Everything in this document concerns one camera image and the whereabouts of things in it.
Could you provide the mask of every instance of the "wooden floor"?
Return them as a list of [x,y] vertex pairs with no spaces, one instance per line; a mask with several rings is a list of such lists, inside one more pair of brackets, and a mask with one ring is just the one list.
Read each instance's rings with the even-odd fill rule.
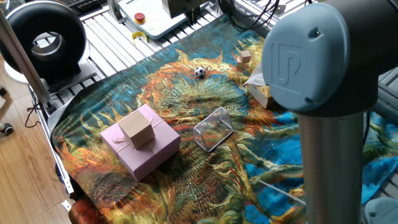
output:
[[[10,136],[0,133],[0,223],[70,223],[61,202],[68,198],[55,174],[55,162],[40,124],[25,128],[31,107],[27,86],[12,81],[0,56],[0,84],[8,90],[0,122],[13,125]],[[32,114],[28,125],[38,121]]]

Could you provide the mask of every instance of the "colorful tablecloth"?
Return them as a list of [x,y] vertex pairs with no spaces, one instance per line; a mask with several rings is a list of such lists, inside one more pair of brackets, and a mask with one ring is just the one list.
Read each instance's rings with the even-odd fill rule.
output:
[[[264,109],[243,87],[263,43],[223,16],[77,94],[52,141],[110,223],[305,223],[302,204],[259,182],[304,196],[297,117],[278,106]],[[241,50],[252,54],[245,70],[235,67]],[[207,70],[204,79],[195,77],[199,66]],[[100,132],[145,103],[182,143],[179,153],[137,183]],[[193,142],[193,127],[220,106],[235,132],[207,154]],[[396,131],[373,115],[363,154],[363,202],[398,164]]]

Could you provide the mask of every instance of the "red button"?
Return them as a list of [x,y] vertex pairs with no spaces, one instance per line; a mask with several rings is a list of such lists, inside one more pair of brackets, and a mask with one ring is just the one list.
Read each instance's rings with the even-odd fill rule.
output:
[[137,21],[139,21],[139,22],[142,22],[144,19],[145,19],[145,15],[143,14],[143,13],[137,13],[137,14],[135,14],[134,15],[134,18],[137,20]]

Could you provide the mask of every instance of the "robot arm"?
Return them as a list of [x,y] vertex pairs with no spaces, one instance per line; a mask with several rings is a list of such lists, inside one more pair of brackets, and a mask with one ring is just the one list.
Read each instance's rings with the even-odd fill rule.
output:
[[281,19],[266,37],[264,80],[298,114],[308,224],[361,223],[363,112],[398,66],[393,0],[329,0]]

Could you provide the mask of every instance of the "logo on robot arm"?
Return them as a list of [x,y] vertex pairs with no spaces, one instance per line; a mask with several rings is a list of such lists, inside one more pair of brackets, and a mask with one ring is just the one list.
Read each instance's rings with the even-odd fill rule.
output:
[[300,58],[302,47],[286,44],[272,44],[271,66],[272,84],[275,87],[298,93],[297,81],[302,60]]

